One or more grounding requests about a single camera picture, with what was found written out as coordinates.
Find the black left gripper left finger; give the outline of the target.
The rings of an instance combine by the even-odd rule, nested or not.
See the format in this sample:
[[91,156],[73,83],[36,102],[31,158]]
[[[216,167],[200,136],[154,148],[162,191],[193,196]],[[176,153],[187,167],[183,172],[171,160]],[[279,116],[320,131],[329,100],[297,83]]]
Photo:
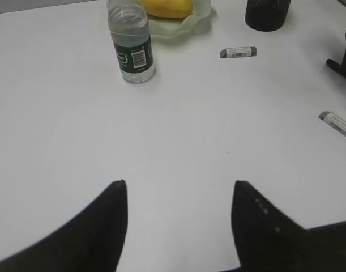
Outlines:
[[37,243],[0,260],[0,271],[116,271],[127,233],[127,185],[112,182]]

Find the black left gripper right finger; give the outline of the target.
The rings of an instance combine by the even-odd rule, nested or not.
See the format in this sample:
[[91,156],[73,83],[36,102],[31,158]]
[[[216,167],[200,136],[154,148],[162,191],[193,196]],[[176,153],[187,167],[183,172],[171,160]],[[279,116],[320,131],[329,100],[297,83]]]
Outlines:
[[305,229],[240,180],[231,221],[236,271],[346,271],[346,221]]

